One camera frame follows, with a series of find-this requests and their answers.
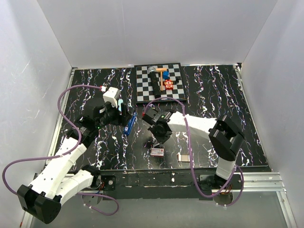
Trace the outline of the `blue black stapler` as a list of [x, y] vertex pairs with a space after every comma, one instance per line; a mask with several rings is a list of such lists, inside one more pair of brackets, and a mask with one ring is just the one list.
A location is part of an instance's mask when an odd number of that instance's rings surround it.
[[132, 114], [131, 119], [128, 121], [127, 125], [124, 127], [124, 130], [123, 130], [124, 135], [126, 135], [126, 136], [130, 135], [136, 117], [137, 117], [137, 112], [134, 111], [134, 113]]

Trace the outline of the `light blue stapler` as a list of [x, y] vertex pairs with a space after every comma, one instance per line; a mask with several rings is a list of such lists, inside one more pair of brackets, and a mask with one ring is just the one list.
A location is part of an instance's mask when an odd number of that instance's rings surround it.
[[123, 99], [118, 100], [118, 111], [119, 111], [119, 115], [126, 116], [127, 105], [124, 103]]

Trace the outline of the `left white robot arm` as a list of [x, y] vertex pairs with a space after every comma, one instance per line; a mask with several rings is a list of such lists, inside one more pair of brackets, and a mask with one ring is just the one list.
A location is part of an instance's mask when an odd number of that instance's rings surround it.
[[21, 207], [45, 224], [52, 222], [62, 205], [81, 190], [96, 190], [103, 184], [96, 168], [86, 165], [74, 176], [64, 180], [77, 159], [98, 137], [99, 130], [109, 124], [130, 128], [133, 109], [122, 100], [118, 106], [109, 101], [103, 105], [89, 106], [85, 115], [77, 118], [77, 129], [70, 129], [62, 142], [57, 157], [28, 185], [21, 185], [17, 196]]

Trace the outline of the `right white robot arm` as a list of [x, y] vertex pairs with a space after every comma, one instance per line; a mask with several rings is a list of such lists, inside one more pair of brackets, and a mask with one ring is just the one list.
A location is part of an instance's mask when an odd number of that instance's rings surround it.
[[231, 174], [245, 136], [230, 117], [203, 118], [174, 110], [159, 112], [150, 108], [144, 112], [142, 119], [150, 125], [148, 130], [160, 144], [165, 143], [173, 132], [187, 132], [209, 139], [218, 156], [217, 169], [209, 183], [221, 189], [231, 185]]

